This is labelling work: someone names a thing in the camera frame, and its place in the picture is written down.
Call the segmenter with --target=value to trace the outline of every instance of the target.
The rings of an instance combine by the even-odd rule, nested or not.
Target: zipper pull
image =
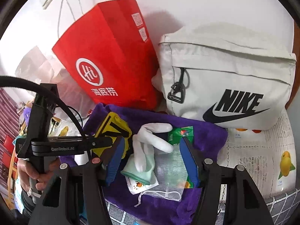
[[[185,92],[184,92],[184,84],[183,84],[183,75],[185,72],[185,68],[180,68],[181,73],[180,73],[180,78],[179,81],[175,82],[171,86],[171,91],[168,93],[168,99],[174,102],[177,102],[179,104],[182,104],[185,100]]]

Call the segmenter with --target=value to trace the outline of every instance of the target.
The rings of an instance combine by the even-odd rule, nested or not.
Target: human hand
[[[18,175],[20,177],[20,183],[22,188],[28,192],[30,188],[29,177],[34,180],[38,180],[40,183],[36,184],[37,190],[44,190],[47,186],[48,181],[53,176],[53,171],[60,165],[59,158],[56,158],[53,162],[49,164],[49,170],[46,174],[39,174],[37,170],[31,165],[29,161],[19,159],[18,160]]]

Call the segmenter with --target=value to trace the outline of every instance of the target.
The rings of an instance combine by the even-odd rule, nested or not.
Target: nike swoosh
[[[231,115],[231,116],[216,116],[212,110],[214,109],[215,105],[217,103],[215,103],[210,109],[208,109],[204,114],[203,114],[203,120],[205,122],[210,122],[210,123],[213,123],[213,124],[218,124],[218,123],[223,123],[223,122],[228,122],[228,121],[233,121],[233,120],[237,120],[237,119],[242,119],[242,118],[246,118],[246,117],[249,117],[249,116],[253,116],[253,115],[256,115],[256,114],[259,114],[259,113],[262,113],[266,110],[269,110],[268,109],[265,109],[265,110],[261,110],[261,111],[258,111],[258,112],[251,112],[251,113],[243,113],[243,114],[239,114],[239,115]]]

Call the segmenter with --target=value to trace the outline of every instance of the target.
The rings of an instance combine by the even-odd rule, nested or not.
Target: light green cloth
[[[144,172],[138,172],[134,164],[134,154],[131,154],[128,158],[127,164],[124,167],[121,174],[130,177],[135,181],[141,182],[143,185],[150,185],[151,175],[154,170],[155,161],[153,154],[146,154],[146,170]]]
[[[16,146],[16,141],[17,141],[17,139],[20,139],[20,138],[26,138],[26,134],[24,134],[24,135],[18,135],[14,140],[13,140],[13,145],[14,146]]]

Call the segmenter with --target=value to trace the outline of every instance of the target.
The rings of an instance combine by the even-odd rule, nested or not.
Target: red paper bag
[[[136,0],[98,3],[52,50],[96,103],[144,110],[157,105],[151,78],[158,61]]]

